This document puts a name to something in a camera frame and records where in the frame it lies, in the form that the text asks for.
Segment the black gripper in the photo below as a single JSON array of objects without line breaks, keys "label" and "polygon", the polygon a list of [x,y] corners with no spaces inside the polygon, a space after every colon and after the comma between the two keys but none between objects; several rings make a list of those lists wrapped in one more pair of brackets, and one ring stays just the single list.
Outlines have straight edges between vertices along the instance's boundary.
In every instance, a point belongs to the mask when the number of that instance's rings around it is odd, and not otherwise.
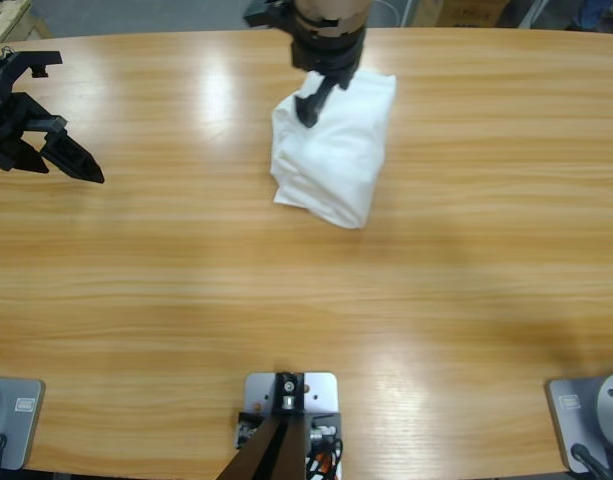
[{"label": "black gripper", "polygon": [[292,65],[325,77],[314,93],[294,99],[298,120],[306,128],[319,115],[336,85],[346,90],[359,66],[366,34],[367,14],[352,17],[309,19],[293,13],[290,20]]},{"label": "black gripper", "polygon": [[[12,91],[12,85],[26,69],[0,64],[0,170],[47,174],[44,157],[71,178],[103,184],[101,167],[67,134],[67,121],[48,112],[30,95]],[[28,131],[45,134],[41,155],[23,140]]]}]

